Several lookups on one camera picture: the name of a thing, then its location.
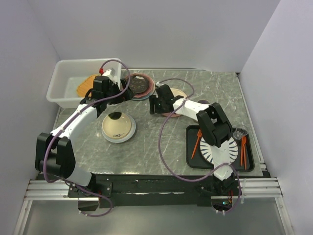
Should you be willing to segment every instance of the white plastic bin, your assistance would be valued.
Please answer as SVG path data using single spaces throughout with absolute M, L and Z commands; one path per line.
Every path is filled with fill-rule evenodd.
M 47 100 L 55 102 L 62 108 L 77 108 L 82 100 L 76 90 L 89 76 L 99 73 L 100 66 L 109 59 L 61 60 L 55 68 L 47 92 Z M 104 70 L 113 68 L 114 79 L 121 76 L 121 64 L 109 62 Z

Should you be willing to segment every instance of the metal frame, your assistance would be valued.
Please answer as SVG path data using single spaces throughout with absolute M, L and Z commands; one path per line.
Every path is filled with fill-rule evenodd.
M 245 198 L 276 198 L 278 210 L 287 235 L 293 235 L 288 212 L 283 202 L 283 195 L 276 178 L 244 178 L 240 179 L 242 186 L 242 203 Z M 49 184 L 44 180 L 31 180 L 28 184 L 24 203 L 17 221 L 14 235 L 22 235 L 28 219 L 29 211 L 33 201 L 68 201 L 68 200 L 88 200 L 98 201 L 97 197 L 69 198 L 67 196 L 69 186 L 59 180 Z M 213 196 L 212 199 L 225 198 L 223 196 Z

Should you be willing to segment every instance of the white enclosure wall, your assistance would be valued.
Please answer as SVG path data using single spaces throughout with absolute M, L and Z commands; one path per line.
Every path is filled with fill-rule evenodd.
M 0 7 L 0 228 L 12 234 L 30 178 L 39 133 L 49 131 L 56 105 L 45 94 L 59 60 L 27 0 Z
M 61 59 L 241 71 L 279 0 L 29 0 Z
M 297 235 L 313 233 L 313 2 L 281 0 L 240 81 Z

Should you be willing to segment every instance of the marble surface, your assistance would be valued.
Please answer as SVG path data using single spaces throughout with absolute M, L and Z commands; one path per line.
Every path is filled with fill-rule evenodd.
M 233 126 L 244 124 L 251 132 L 249 118 L 240 92 L 235 73 L 209 72 L 199 70 L 132 70 L 150 76 L 155 82 L 165 78 L 183 78 L 195 88 L 191 100 L 206 99 L 218 102 L 223 107 Z M 191 93 L 189 86 L 180 81 L 166 82 L 170 87 Z M 137 124 L 134 136 L 124 143 L 110 143 L 104 139 L 101 125 L 104 117 L 111 112 L 125 112 Z M 74 109 L 62 109 L 57 117 L 56 126 L 61 125 Z M 91 123 L 75 142 L 76 162 L 83 169 L 98 174 L 150 174 L 169 175 L 160 160 L 157 139 L 165 117 L 149 114 L 149 100 L 127 101 L 109 107 Z M 186 163 L 185 130 L 188 125 L 196 124 L 187 117 L 171 118 L 162 135 L 161 147 L 170 168 L 180 175 L 205 175 L 208 170 L 192 169 Z M 241 172 L 241 176 L 262 176 L 260 160 L 253 135 L 250 135 L 255 168 L 251 172 Z

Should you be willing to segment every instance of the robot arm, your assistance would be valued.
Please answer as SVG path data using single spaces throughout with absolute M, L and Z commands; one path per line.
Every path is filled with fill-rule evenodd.
M 97 76 L 93 82 L 93 88 L 87 92 L 86 97 L 80 102 L 76 111 L 61 126 L 53 130 L 51 133 L 41 133 L 37 137 L 35 168 L 38 171 L 43 171 L 45 153 L 52 138 L 62 131 L 53 143 L 52 150 L 49 152 L 47 159 L 47 173 L 59 178 L 67 179 L 78 185 L 86 186 L 90 189 L 95 186 L 95 175 L 81 169 L 76 164 L 73 143 L 75 143 L 76 138 L 81 134 L 84 128 L 96 120 L 100 114 L 105 111 L 107 105 L 117 104 L 132 99 L 134 93 L 128 88 L 121 96 L 107 101 L 97 102 L 81 112 L 82 109 L 95 101 L 120 93 L 119 83 L 114 81 L 112 77 L 111 73 L 104 73 L 103 76 Z M 125 79 L 121 79 L 120 83 L 123 87 L 126 87 Z M 74 118 L 77 113 L 80 115 L 67 126 L 67 128 L 64 128 L 64 126 Z
M 150 97 L 150 114 L 172 112 L 184 102 L 182 96 L 174 97 L 168 85 L 161 85 L 156 89 L 156 93 L 158 97 Z M 214 167 L 231 162 L 228 140 L 232 126 L 218 103 L 208 105 L 187 100 L 176 114 L 198 121 L 204 140 L 211 145 Z M 223 181 L 229 179 L 232 173 L 230 166 L 224 166 L 217 169 L 214 176 Z

